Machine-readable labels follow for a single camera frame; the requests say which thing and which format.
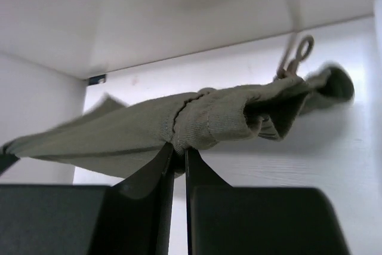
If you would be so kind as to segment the olive green shorts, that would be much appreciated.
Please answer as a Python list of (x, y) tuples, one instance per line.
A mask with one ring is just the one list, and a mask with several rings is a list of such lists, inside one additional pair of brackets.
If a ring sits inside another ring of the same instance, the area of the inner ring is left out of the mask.
[(347, 103), (355, 94), (350, 76), (336, 63), (307, 78), (297, 75), (313, 44), (313, 37), (305, 36), (294, 58), (281, 62), (269, 84), (204, 88), (132, 106), (108, 96), (79, 118), (4, 144), (1, 156), (127, 178), (166, 143), (182, 156), (187, 149), (206, 150), (227, 141), (283, 140), (297, 117)]

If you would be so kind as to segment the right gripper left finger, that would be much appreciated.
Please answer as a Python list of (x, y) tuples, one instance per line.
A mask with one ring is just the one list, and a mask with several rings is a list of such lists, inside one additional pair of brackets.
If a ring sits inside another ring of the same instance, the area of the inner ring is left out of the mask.
[(2, 185), (2, 254), (167, 254), (174, 149), (114, 186)]

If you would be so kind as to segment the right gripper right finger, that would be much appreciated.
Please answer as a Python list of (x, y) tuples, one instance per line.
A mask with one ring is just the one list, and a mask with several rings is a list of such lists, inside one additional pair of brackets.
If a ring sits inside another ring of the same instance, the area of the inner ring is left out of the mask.
[(349, 254), (328, 197), (302, 187), (233, 187), (186, 152), (189, 254)]

